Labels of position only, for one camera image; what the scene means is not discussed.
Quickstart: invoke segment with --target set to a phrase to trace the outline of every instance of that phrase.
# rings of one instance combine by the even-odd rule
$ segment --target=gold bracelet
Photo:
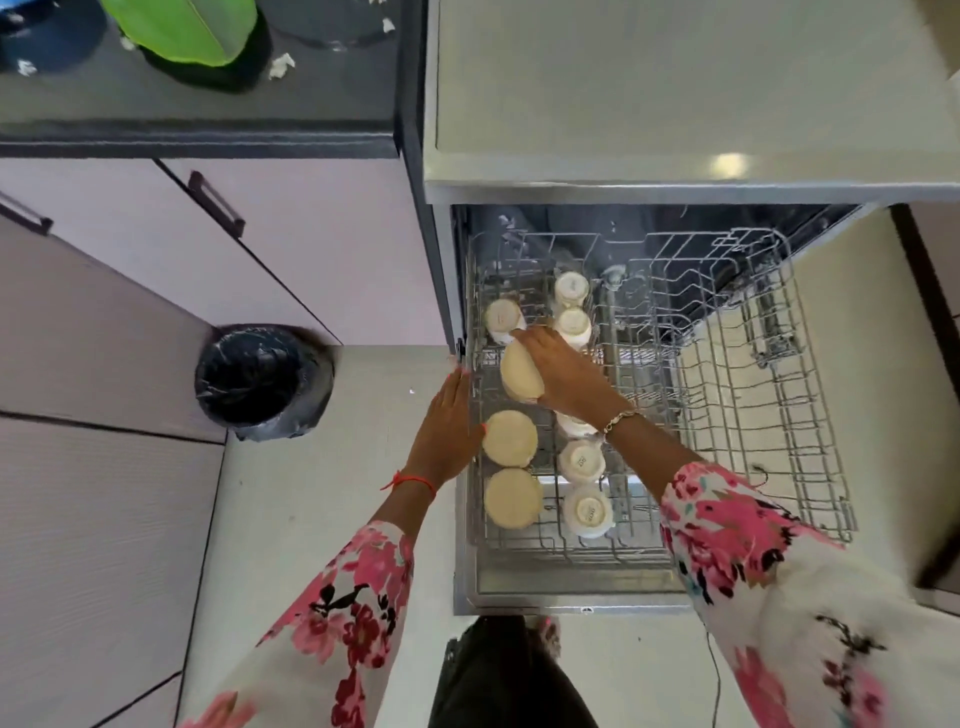
[[[624,419],[625,417],[633,417],[634,415],[638,415],[638,414],[640,414],[640,413],[637,412],[635,409],[625,409],[625,410],[623,410],[623,412],[621,412],[621,413],[618,414],[616,417],[614,417],[612,420],[610,420],[610,421],[607,423],[607,426],[603,428],[603,436],[604,436],[604,439],[605,439],[605,440],[607,439],[607,435],[610,434],[610,431],[616,426],[616,424],[617,424],[618,422],[620,422],[620,420]]]

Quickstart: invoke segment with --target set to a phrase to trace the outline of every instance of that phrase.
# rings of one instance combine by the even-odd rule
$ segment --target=dishwasher rack
[[[471,405],[479,422],[511,408],[534,421],[540,441],[529,470],[544,500],[530,527],[495,525],[486,517],[483,489],[498,466],[482,454],[467,479],[472,545],[502,558],[669,564],[658,506],[607,444],[600,487],[611,499],[614,526],[594,540],[568,531],[562,512],[571,486],[557,467],[566,438],[551,411],[511,400],[503,390],[503,348],[488,338],[484,310],[507,296],[528,323],[545,321],[553,282],[566,270],[591,281],[584,305],[593,322],[588,355],[621,394],[691,449],[747,477],[767,499],[836,541],[851,539],[856,523],[782,234],[652,232],[613,242],[593,233],[511,231],[468,240]]]

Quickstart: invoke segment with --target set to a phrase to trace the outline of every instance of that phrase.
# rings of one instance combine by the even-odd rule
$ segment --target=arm
[[[540,404],[564,412],[603,430],[633,404],[616,392],[600,368],[571,349],[552,328],[517,330],[518,339],[540,371],[546,392]],[[623,455],[651,495],[660,502],[676,471],[700,455],[642,416],[626,417],[611,431],[608,441]]]
[[[339,554],[240,662],[198,721],[182,728],[373,726],[399,647],[413,546],[439,488],[479,450],[469,375],[434,397],[399,482]]]
[[[630,408],[554,331],[514,331],[541,403],[602,429]],[[642,416],[609,442],[660,503],[664,545],[760,726],[956,722],[960,620],[705,462]]]

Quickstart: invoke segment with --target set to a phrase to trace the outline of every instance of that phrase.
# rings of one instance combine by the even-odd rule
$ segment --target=woman's right hand
[[[603,371],[577,352],[553,328],[533,326],[511,335],[530,353],[543,379],[540,404],[602,429],[630,401],[617,394]]]

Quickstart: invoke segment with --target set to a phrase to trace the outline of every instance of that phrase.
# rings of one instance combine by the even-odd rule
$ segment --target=green object
[[[120,30],[168,61],[223,66],[243,51],[255,0],[101,0]]]

